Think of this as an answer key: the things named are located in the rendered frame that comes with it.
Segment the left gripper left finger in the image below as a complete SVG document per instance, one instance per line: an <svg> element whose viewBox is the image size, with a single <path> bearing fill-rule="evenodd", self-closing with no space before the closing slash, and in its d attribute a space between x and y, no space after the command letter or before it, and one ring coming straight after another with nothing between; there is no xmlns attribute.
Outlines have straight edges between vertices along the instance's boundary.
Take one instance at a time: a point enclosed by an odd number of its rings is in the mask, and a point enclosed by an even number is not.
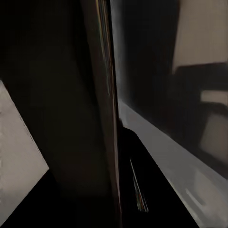
<svg viewBox="0 0 228 228"><path fill-rule="evenodd" d="M81 228L48 170L0 228Z"/></svg>

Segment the poster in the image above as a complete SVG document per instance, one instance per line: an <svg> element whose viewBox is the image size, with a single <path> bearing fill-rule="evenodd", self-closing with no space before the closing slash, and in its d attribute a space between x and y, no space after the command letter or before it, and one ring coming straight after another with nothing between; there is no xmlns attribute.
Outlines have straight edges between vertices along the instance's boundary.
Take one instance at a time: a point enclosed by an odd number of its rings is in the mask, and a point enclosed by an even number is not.
<svg viewBox="0 0 228 228"><path fill-rule="evenodd" d="M123 228L110 0L0 0L0 78L81 228Z"/></svg>

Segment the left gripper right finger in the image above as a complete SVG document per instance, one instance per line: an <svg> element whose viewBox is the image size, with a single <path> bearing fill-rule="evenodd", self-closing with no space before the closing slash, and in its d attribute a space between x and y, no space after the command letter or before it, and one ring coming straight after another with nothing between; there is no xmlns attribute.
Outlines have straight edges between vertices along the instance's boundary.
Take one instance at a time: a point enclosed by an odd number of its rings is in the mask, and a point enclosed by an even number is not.
<svg viewBox="0 0 228 228"><path fill-rule="evenodd" d="M119 127L123 228L199 228L138 135ZM132 159L149 212L138 210Z"/></svg>

